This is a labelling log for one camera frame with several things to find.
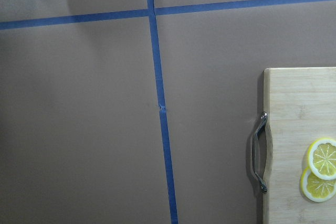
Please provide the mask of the bamboo cutting board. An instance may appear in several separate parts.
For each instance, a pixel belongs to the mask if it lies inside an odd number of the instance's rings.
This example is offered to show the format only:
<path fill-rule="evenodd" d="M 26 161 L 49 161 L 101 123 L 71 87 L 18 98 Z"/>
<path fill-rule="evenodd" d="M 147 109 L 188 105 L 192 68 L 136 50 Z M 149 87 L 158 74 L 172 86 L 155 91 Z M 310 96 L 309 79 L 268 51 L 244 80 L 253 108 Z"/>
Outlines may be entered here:
<path fill-rule="evenodd" d="M 264 223 L 335 223 L 335 199 L 314 202 L 301 191 L 309 146 L 335 138 L 335 68 L 264 71 L 266 165 Z"/>

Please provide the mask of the upper lemon slice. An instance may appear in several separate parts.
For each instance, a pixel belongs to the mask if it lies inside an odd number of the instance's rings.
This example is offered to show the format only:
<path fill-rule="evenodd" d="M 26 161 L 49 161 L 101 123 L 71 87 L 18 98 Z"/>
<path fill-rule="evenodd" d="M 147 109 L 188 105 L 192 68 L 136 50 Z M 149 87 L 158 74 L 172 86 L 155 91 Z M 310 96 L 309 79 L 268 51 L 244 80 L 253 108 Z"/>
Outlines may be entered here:
<path fill-rule="evenodd" d="M 308 166 L 312 173 L 323 180 L 335 179 L 335 140 L 320 138 L 308 148 Z"/>

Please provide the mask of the lemon slice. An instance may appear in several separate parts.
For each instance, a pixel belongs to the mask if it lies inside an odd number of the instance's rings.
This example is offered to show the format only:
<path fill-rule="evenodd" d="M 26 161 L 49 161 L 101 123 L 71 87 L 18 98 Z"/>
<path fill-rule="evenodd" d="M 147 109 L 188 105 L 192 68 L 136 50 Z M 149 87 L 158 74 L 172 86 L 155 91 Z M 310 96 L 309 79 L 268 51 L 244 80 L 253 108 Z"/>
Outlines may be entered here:
<path fill-rule="evenodd" d="M 307 167 L 300 178 L 300 189 L 309 200 L 325 202 L 335 196 L 335 179 L 321 179 Z"/>
<path fill-rule="evenodd" d="M 335 179 L 335 140 L 320 138 L 308 148 L 308 166 L 312 173 L 323 180 Z"/>

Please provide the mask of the lower lemon slice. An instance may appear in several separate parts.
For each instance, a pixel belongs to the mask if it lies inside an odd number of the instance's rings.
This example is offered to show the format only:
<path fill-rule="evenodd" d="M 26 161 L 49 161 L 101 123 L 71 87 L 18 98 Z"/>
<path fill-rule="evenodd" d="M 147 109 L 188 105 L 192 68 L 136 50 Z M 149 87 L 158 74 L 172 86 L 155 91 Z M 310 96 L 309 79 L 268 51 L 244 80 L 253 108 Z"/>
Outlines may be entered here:
<path fill-rule="evenodd" d="M 300 178 L 300 189 L 309 200 L 325 202 L 335 196 L 335 179 L 321 179 L 307 167 Z"/>

